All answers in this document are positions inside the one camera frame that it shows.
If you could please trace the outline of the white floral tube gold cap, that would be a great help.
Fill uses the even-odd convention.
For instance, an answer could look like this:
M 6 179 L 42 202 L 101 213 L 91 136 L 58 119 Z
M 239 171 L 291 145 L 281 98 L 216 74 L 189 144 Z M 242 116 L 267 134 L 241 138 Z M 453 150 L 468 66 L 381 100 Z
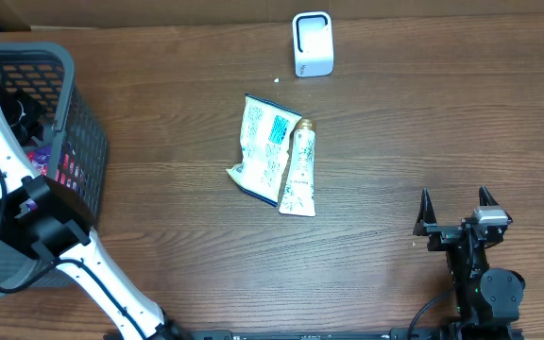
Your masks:
M 293 132 L 291 163 L 279 212 L 315 216 L 315 122 L 301 119 Z

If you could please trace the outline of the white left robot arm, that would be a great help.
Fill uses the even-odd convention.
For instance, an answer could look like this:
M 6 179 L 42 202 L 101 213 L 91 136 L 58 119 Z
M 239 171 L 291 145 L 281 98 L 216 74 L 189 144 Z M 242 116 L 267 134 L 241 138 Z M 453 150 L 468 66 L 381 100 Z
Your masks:
M 96 231 L 106 136 L 61 46 L 0 43 L 0 297 L 53 271 L 74 280 L 123 339 L 185 330 L 125 275 Z

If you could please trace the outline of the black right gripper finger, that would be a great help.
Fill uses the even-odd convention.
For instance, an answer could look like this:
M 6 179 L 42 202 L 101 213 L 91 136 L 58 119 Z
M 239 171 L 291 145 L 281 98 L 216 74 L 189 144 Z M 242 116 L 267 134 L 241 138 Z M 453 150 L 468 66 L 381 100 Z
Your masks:
M 495 198 L 490 194 L 488 189 L 483 185 L 479 189 L 479 201 L 480 206 L 498 206 L 499 203 Z
M 424 188 L 421 193 L 417 222 L 421 225 L 437 225 L 433 203 L 427 188 Z

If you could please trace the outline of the white printed snack bag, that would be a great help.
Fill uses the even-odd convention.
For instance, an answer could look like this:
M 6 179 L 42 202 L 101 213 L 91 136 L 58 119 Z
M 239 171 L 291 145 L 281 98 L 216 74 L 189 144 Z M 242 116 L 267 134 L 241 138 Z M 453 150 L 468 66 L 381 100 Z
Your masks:
M 290 135 L 302 115 L 247 93 L 240 130 L 242 160 L 227 169 L 246 194 L 276 207 L 289 159 Z

